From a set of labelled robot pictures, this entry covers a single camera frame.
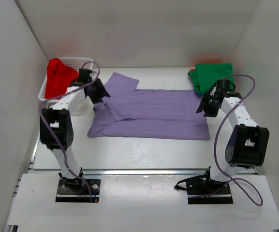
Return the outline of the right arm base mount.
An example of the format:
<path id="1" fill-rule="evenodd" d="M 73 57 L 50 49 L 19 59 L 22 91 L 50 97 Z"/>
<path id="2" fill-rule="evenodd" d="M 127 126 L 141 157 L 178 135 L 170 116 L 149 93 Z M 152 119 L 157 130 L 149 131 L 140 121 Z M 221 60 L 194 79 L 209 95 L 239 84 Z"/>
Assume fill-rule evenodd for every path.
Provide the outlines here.
<path id="1" fill-rule="evenodd" d="M 229 184 L 211 180 L 208 173 L 180 180 L 174 189 L 187 192 L 189 205 L 234 203 Z"/>

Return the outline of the purple t-shirt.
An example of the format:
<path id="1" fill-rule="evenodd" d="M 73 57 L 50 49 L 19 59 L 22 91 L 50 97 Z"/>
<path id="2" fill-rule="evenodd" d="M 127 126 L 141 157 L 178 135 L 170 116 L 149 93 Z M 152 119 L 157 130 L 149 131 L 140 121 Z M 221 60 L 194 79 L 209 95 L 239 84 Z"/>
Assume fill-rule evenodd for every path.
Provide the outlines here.
<path id="1" fill-rule="evenodd" d="M 114 72 L 104 87 L 110 97 L 93 106 L 87 136 L 176 140 L 210 139 L 206 118 L 196 113 L 194 90 L 137 89 L 139 80 Z"/>

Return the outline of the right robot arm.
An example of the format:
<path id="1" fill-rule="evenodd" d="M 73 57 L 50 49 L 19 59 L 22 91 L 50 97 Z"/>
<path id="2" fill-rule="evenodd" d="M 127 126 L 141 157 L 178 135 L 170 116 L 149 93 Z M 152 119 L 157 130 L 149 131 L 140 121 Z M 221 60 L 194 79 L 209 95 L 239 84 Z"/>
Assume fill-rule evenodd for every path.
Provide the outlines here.
<path id="1" fill-rule="evenodd" d="M 229 121 L 232 133 L 224 151 L 224 158 L 209 167 L 209 177 L 201 182 L 202 190 L 213 193 L 219 183 L 228 181 L 236 173 L 263 165 L 269 139 L 268 128 L 259 126 L 249 115 L 242 96 L 235 92 L 230 80 L 216 81 L 203 95 L 197 113 L 216 117 L 225 113 L 222 123 Z"/>

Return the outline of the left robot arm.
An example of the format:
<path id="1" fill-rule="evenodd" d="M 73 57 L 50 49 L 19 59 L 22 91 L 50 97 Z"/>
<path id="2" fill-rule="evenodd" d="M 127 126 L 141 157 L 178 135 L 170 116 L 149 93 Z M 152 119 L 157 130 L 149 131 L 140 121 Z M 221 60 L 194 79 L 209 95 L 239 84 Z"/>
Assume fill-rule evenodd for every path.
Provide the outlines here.
<path id="1" fill-rule="evenodd" d="M 58 102 L 50 108 L 41 107 L 40 111 L 41 143 L 52 151 L 61 168 L 60 177 L 69 179 L 68 185 L 74 192 L 83 191 L 86 181 L 72 150 L 74 131 L 71 115 L 86 98 L 97 104 L 104 97 L 110 97 L 98 76 L 98 72 L 81 68 L 79 77 L 71 82 L 65 94 L 58 97 Z"/>

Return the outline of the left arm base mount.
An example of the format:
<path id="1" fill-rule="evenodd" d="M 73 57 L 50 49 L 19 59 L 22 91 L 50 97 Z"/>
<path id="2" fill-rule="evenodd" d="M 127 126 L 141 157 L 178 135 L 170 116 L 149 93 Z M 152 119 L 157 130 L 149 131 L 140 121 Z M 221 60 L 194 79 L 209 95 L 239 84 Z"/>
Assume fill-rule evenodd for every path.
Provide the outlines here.
<path id="1" fill-rule="evenodd" d="M 100 179 L 85 179 L 86 185 L 77 178 L 67 179 L 59 173 L 59 184 L 57 187 L 55 202 L 58 203 L 98 203 L 101 190 Z"/>

